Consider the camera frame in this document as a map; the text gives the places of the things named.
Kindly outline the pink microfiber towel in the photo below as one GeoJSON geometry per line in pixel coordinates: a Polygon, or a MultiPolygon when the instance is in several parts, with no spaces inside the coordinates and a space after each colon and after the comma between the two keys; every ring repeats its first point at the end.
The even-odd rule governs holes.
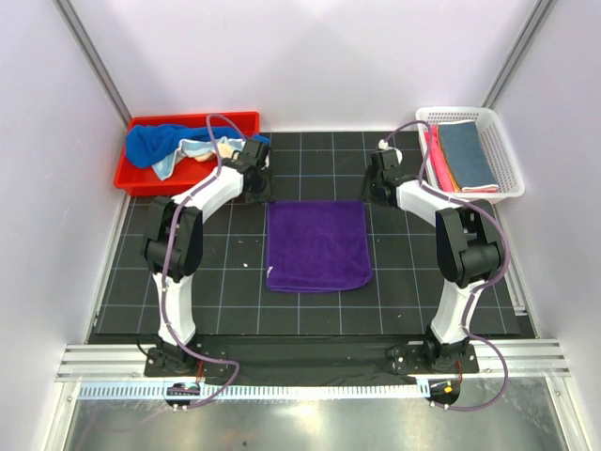
{"type": "Polygon", "coordinates": [[[431,131],[424,132],[426,143],[431,144],[429,160],[439,182],[442,191],[448,193],[496,193],[500,186],[493,176],[485,159],[482,147],[476,149],[477,163],[483,163],[483,167],[476,167],[475,171],[467,168],[465,163],[454,159],[452,165],[448,165],[443,146],[439,140],[439,126],[432,125],[431,131]]]}

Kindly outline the purple towel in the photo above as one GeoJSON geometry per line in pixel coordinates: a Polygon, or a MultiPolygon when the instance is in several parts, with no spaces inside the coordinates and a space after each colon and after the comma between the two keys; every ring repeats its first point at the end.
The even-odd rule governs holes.
{"type": "Polygon", "coordinates": [[[361,288],[373,276],[359,200],[276,201],[267,209],[266,282],[271,291],[361,288]]]}

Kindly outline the yellow tiger print towel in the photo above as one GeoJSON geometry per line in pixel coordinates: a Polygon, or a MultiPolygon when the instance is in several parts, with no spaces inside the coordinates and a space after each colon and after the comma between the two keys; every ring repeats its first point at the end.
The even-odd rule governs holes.
{"type": "Polygon", "coordinates": [[[442,122],[439,146],[460,192],[496,193],[500,186],[487,161],[474,121],[442,122]]]}

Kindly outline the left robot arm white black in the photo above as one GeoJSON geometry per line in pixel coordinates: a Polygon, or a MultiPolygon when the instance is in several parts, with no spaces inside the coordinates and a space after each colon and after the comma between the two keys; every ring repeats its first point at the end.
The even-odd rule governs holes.
{"type": "Polygon", "coordinates": [[[157,196],[149,206],[142,255],[159,298],[160,328],[145,374],[191,375],[201,359],[193,320],[193,277],[203,258],[204,224],[229,201],[270,190],[270,145],[260,136],[228,151],[216,147],[217,166],[189,190],[157,196]]]}

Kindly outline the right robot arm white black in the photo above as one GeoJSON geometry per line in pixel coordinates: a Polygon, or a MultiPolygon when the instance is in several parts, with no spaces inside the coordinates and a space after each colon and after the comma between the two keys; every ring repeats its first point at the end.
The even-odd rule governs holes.
{"type": "Polygon", "coordinates": [[[507,254],[501,228],[485,209],[405,175],[394,148],[370,155],[367,198],[408,211],[435,228],[436,258],[444,282],[435,317],[426,328],[422,356],[430,371],[446,372],[468,353],[470,323],[481,293],[502,278],[507,254]]]}

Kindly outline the light blue white towel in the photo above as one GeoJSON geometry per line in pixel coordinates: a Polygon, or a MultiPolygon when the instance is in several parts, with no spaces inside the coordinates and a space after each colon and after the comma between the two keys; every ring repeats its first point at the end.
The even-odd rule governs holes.
{"type": "Polygon", "coordinates": [[[173,176],[175,167],[183,160],[194,160],[199,163],[215,160],[218,156],[232,158],[242,151],[246,144],[245,139],[221,137],[218,138],[217,146],[212,141],[195,141],[181,139],[178,147],[162,160],[151,165],[151,168],[159,180],[165,181],[173,176]]]}

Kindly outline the red plastic bin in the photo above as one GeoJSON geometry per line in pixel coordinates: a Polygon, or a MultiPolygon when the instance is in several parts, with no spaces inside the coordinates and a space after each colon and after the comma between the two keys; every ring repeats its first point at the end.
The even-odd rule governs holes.
{"type": "MultiPolygon", "coordinates": [[[[176,124],[190,128],[207,127],[207,116],[205,114],[194,114],[135,117],[129,123],[127,134],[136,125],[159,126],[163,124],[176,124]]],[[[183,160],[176,165],[173,176],[170,179],[161,181],[151,168],[136,168],[127,160],[125,138],[116,169],[114,185],[131,196],[180,194],[205,178],[215,167],[216,162],[213,160],[207,163],[199,163],[191,159],[183,160]]]]}

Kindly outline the black grid cutting mat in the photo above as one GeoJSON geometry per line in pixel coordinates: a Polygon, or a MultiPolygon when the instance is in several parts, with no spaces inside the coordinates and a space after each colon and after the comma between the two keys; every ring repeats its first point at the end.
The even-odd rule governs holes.
{"type": "MultiPolygon", "coordinates": [[[[279,200],[353,200],[380,132],[273,132],[273,191],[279,200]]],[[[93,320],[100,342],[146,341],[160,325],[155,283],[141,255],[148,200],[128,200],[115,256],[93,320]]],[[[193,278],[200,334],[417,335],[436,313],[443,280],[435,234],[416,216],[367,205],[373,275],[362,288],[321,294],[267,287],[266,208],[235,200],[204,228],[193,278]]]]}

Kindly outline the white perforated plastic basket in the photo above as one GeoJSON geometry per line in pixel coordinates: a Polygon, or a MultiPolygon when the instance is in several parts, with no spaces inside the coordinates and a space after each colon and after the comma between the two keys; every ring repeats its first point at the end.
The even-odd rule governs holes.
{"type": "Polygon", "coordinates": [[[493,110],[472,106],[429,106],[418,108],[415,118],[430,125],[465,120],[475,123],[483,152],[499,184],[499,190],[496,193],[455,193],[457,197],[466,200],[484,198],[491,204],[497,204],[506,198],[524,194],[525,184],[513,147],[493,110]]]}

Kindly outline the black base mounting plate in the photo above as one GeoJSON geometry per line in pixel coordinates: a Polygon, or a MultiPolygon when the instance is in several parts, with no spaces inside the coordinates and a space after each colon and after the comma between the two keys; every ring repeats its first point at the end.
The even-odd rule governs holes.
{"type": "Polygon", "coordinates": [[[333,384],[425,374],[473,375],[479,371],[473,345],[440,351],[428,341],[394,335],[197,335],[188,350],[161,340],[147,352],[145,374],[184,376],[203,363],[214,380],[247,384],[333,384]]]}

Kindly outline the aluminium front rail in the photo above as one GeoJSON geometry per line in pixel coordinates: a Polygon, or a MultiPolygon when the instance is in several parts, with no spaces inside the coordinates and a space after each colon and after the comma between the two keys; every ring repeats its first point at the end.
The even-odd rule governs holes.
{"type": "MultiPolygon", "coordinates": [[[[483,343],[474,345],[469,361],[478,364],[473,372],[462,365],[466,379],[500,378],[502,368],[513,378],[568,377],[570,370],[556,339],[503,339],[493,344],[502,357],[483,343]]],[[[60,380],[69,378],[97,378],[99,380],[140,378],[146,357],[134,345],[69,345],[57,370],[60,380]]]]}

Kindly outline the right aluminium corner post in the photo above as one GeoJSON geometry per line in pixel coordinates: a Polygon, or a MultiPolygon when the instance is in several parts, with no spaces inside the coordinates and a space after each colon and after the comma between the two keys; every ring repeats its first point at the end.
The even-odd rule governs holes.
{"type": "Polygon", "coordinates": [[[495,109],[501,96],[506,91],[524,61],[537,35],[542,30],[547,18],[558,3],[557,0],[537,0],[525,23],[521,27],[509,54],[489,88],[482,107],[495,109]]]}

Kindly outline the aluminium corner post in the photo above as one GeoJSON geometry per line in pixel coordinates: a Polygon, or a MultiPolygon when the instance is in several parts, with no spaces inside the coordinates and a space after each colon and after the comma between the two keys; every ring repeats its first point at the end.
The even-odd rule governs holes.
{"type": "Polygon", "coordinates": [[[70,0],[54,0],[54,5],[79,46],[88,66],[93,71],[118,117],[123,124],[127,126],[131,120],[130,110],[123,100],[116,83],[104,64],[99,51],[85,28],[85,24],[77,13],[73,3],[70,0]]]}
{"type": "Polygon", "coordinates": [[[537,0],[525,23],[521,27],[509,54],[489,88],[482,107],[495,109],[501,96],[506,91],[524,61],[537,35],[542,30],[547,18],[558,3],[557,0],[537,0]]]}

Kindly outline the left aluminium corner post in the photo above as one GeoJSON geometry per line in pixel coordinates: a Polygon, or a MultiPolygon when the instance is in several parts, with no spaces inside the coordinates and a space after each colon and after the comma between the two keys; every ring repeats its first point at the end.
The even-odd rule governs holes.
{"type": "Polygon", "coordinates": [[[130,110],[123,100],[116,83],[104,64],[99,51],[85,28],[85,24],[77,13],[73,3],[70,0],[54,0],[54,5],[79,46],[88,66],[93,71],[118,117],[123,124],[127,126],[131,120],[130,110]]]}

